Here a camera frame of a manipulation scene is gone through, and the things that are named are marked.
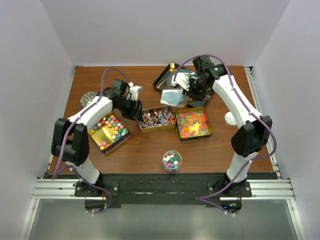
metal tin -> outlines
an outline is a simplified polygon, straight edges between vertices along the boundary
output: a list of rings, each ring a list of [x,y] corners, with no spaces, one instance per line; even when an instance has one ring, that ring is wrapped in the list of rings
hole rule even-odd
[[[156,132],[156,131],[160,131],[160,130],[175,128],[177,120],[175,117],[174,110],[171,106],[160,106],[160,107],[154,107],[154,108],[147,108],[147,109],[142,110],[142,115],[144,115],[146,113],[150,113],[152,111],[161,111],[164,108],[170,109],[172,123],[167,123],[167,124],[162,124],[162,125],[158,125],[158,126],[144,128],[143,123],[139,122],[141,133],[146,134],[146,133],[152,133],[152,132]]]
[[[206,109],[194,107],[175,111],[180,142],[208,139],[213,134]]]
[[[236,119],[234,117],[234,115],[232,114],[232,112],[228,111],[225,115],[224,115],[224,121],[226,124],[228,124],[229,126],[237,126],[237,122]]]
[[[116,123],[116,126],[111,125],[108,126],[108,124],[104,124],[103,121],[107,121],[108,118],[115,118],[114,121],[118,121]],[[118,136],[120,132],[120,126],[123,126],[123,129],[121,131],[121,136]],[[111,150],[119,146],[121,143],[123,143],[127,138],[130,137],[130,132],[127,129],[127,127],[119,121],[119,119],[115,116],[113,112],[108,113],[103,118],[100,119],[89,131],[89,135],[97,145],[97,147],[103,152],[104,154],[109,153]],[[106,146],[99,146],[102,143],[106,143]]]
[[[88,106],[92,101],[93,99],[97,96],[97,93],[95,91],[90,91],[90,92],[87,92],[86,94],[84,94],[82,97],[81,97],[81,100],[80,100],[80,103],[81,103],[81,106],[83,108],[85,108],[86,106]]]

black tray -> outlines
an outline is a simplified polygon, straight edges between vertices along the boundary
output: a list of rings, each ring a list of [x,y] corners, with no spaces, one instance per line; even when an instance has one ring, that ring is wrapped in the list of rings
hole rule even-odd
[[[153,86],[155,89],[159,90],[160,92],[163,91],[163,89],[167,86],[167,77],[171,74],[170,72],[170,64],[166,66],[166,68],[163,70],[163,72],[160,74],[160,76],[154,81]],[[205,107],[208,104],[209,100],[203,100],[203,101],[192,101],[188,103],[188,105],[192,108],[198,108],[198,107]]]

cable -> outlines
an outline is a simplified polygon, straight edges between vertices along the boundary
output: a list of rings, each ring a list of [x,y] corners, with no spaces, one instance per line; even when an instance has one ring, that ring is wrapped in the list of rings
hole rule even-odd
[[[100,213],[104,212],[105,210],[107,210],[107,209],[110,207],[111,201],[112,201],[110,192],[109,192],[107,189],[105,189],[105,188],[96,186],[96,185],[88,182],[87,180],[85,180],[85,179],[77,172],[76,169],[74,169],[74,168],[72,168],[72,169],[73,169],[75,175],[77,175],[77,177],[80,179],[80,181],[83,181],[84,183],[88,184],[88,185],[89,185],[90,187],[92,187],[92,188],[95,188],[95,189],[98,189],[98,190],[101,190],[101,191],[105,192],[105,193],[109,196],[109,197],[108,197],[108,198],[109,198],[108,204],[105,205],[103,209],[100,209],[99,211],[93,212],[93,214],[100,214]]]
[[[127,79],[127,81],[129,81],[129,78],[119,69],[115,68],[115,67],[110,67],[110,68],[106,68],[102,74],[102,77],[101,77],[101,88],[100,88],[100,95],[99,95],[99,98],[96,102],[93,102],[91,103],[83,112],[80,113],[80,116],[77,117],[74,122],[71,123],[71,125],[67,128],[67,130],[65,131],[65,134],[63,136],[63,140],[62,140],[62,144],[61,144],[61,150],[60,150],[60,153],[59,153],[59,157],[58,157],[58,162],[56,164],[56,167],[55,167],[55,171],[53,173],[53,176],[52,176],[52,179],[56,179],[57,175],[58,175],[58,171],[59,171],[59,168],[60,168],[60,164],[62,162],[62,158],[63,158],[63,153],[65,152],[65,147],[66,147],[66,142],[67,142],[67,139],[68,139],[68,136],[69,136],[69,133],[71,131],[71,129],[74,127],[74,125],[76,125],[77,121],[87,112],[89,111],[93,106],[95,106],[99,101],[100,99],[102,98],[102,95],[103,95],[103,92],[104,92],[104,83],[105,83],[105,75],[108,71],[110,70],[115,70],[115,71],[118,71],[119,73],[121,73],[125,79]]]
[[[265,156],[256,156],[248,161],[246,161],[243,166],[240,168],[240,170],[236,173],[236,175],[234,176],[234,178],[224,187],[222,188],[221,190],[211,194],[211,195],[208,195],[208,196],[202,196],[202,197],[197,197],[196,200],[198,201],[202,201],[204,202],[204,199],[208,199],[208,198],[212,198],[212,197],[216,197],[217,195],[221,194],[222,192],[224,192],[226,189],[228,189],[234,182],[235,180],[237,179],[237,177],[241,174],[241,172],[246,168],[246,166],[251,163],[252,161],[254,160],[258,160],[258,159],[264,159],[264,158],[268,158],[270,157],[271,155],[273,155],[275,152],[276,152],[276,149],[277,149],[277,140],[276,140],[276,137],[274,135],[274,133],[271,131],[271,129],[269,128],[269,126],[264,122],[262,121],[258,116],[256,116],[254,113],[251,112],[250,108],[246,105],[245,101],[241,98],[239,92],[237,91],[237,89],[234,87],[234,82],[232,81],[232,77],[231,77],[231,73],[230,73],[230,70],[227,66],[227,64],[225,63],[225,61],[223,61],[220,57],[216,56],[216,55],[213,55],[213,54],[201,54],[201,55],[197,55],[197,56],[194,56],[192,58],[189,58],[188,60],[186,60],[185,62],[183,62],[179,67],[178,69],[176,70],[175,72],[175,75],[174,75],[174,79],[173,81],[175,82],[176,81],[176,77],[177,77],[177,73],[181,70],[181,68],[186,64],[188,63],[189,61],[195,59],[195,58],[199,58],[199,57],[212,57],[212,58],[215,58],[217,60],[219,60],[222,65],[224,66],[225,70],[226,70],[226,73],[228,75],[228,78],[229,78],[229,81],[230,81],[230,84],[231,84],[231,87],[232,89],[234,90],[234,93],[236,94],[236,96],[238,97],[238,99],[240,100],[240,102],[242,103],[242,105],[244,106],[244,108],[249,112],[249,114],[251,116],[253,116],[256,120],[258,120],[266,129],[267,131],[269,132],[269,134],[271,135],[271,138],[272,138],[272,141],[273,141],[273,150],[268,154],[268,155],[265,155]],[[205,203],[209,203],[211,205],[214,205],[216,207],[216,204],[212,203],[212,202],[209,202],[209,201],[205,201]]]
[[[103,93],[104,93],[105,76],[106,76],[107,72],[110,71],[110,70],[118,71],[119,73],[121,73],[121,74],[125,77],[125,79],[126,79],[128,82],[130,82],[129,78],[128,78],[121,70],[119,70],[119,69],[117,69],[117,68],[115,68],[115,67],[106,68],[106,69],[103,71],[103,74],[102,74],[102,77],[101,77],[101,87],[100,87],[100,94],[99,94],[98,100],[97,100],[96,102],[91,103],[85,110],[83,110],[83,111],[80,113],[79,117],[77,117],[77,118],[74,120],[74,122],[72,122],[72,123],[70,124],[70,126],[67,128],[67,130],[65,131],[65,134],[64,134],[63,140],[62,140],[62,144],[61,144],[61,150],[60,150],[59,157],[58,157],[58,162],[57,162],[57,164],[56,164],[56,167],[55,167],[55,170],[54,170],[54,173],[53,173],[53,176],[52,176],[52,180],[55,180],[55,179],[57,178],[57,176],[58,176],[64,169],[66,169],[67,167],[70,168],[70,166],[67,165],[67,166],[63,167],[62,169],[60,169],[60,165],[61,165],[61,163],[62,163],[62,161],[63,161],[62,158],[63,158],[63,156],[64,156],[65,147],[66,147],[66,142],[67,142],[69,133],[70,133],[71,129],[75,126],[75,124],[77,123],[77,121],[78,121],[87,111],[89,111],[93,106],[95,106],[95,105],[101,100],[101,98],[102,98],[102,96],[103,96]],[[91,187],[93,187],[93,188],[95,188],[95,189],[101,190],[101,191],[105,192],[106,194],[108,194],[108,196],[109,196],[109,203],[108,203],[108,205],[107,205],[105,208],[103,208],[103,209],[101,209],[101,210],[99,210],[99,211],[97,211],[97,212],[94,212],[93,214],[98,214],[98,213],[101,213],[101,212],[105,211],[105,210],[110,206],[110,204],[111,204],[111,194],[110,194],[106,189],[104,189],[104,188],[102,188],[102,187],[99,187],[99,186],[95,186],[94,184],[88,182],[87,180],[85,180],[85,179],[76,171],[76,169],[74,169],[73,167],[71,167],[71,168],[74,170],[75,174],[76,174],[80,179],[82,179],[83,182],[85,182],[86,184],[88,184],[89,186],[91,186]]]

aluminum frame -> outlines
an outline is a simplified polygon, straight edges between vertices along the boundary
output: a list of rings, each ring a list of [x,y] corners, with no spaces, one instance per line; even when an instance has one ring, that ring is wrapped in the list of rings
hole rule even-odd
[[[252,73],[249,67],[244,68],[246,77],[249,83],[251,94],[256,109],[262,113],[261,105],[257,95],[257,90],[254,84]],[[272,149],[272,144],[269,141],[267,144],[268,152]],[[273,170],[277,172],[278,180],[248,180],[251,186],[252,197],[243,197],[248,200],[286,200],[290,216],[293,222],[293,226],[298,240],[306,240],[306,233],[303,228],[303,224],[298,212],[298,208],[295,201],[295,194],[289,179],[285,180],[281,178],[278,163],[275,156],[270,157]],[[77,179],[38,179],[33,189],[30,205],[25,217],[25,221],[22,227],[19,240],[29,239],[31,229],[36,217],[39,202],[41,199],[99,199],[99,197],[75,197],[75,187]],[[235,200],[235,197],[221,197],[220,200]]]

gold object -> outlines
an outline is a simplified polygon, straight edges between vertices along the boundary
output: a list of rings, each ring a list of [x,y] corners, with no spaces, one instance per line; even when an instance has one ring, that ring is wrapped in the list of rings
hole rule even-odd
[[[174,62],[170,63],[170,73],[172,73],[176,69],[176,64]]]
[[[94,126],[97,127],[97,130],[94,130],[93,128],[90,129],[89,135],[92,137],[93,141],[98,145],[98,148],[105,154],[107,154],[112,149],[116,148],[119,144],[121,144],[124,140],[126,140],[130,133],[127,131],[128,129],[126,126],[121,123],[121,125],[124,126],[124,129],[126,129],[126,134],[121,136],[120,138],[117,138],[116,135],[119,133],[119,131],[115,130],[115,127],[113,127],[112,124],[102,124],[102,120],[107,120],[108,118],[113,118],[114,113],[110,112],[107,115],[105,115],[103,118],[101,118]]]

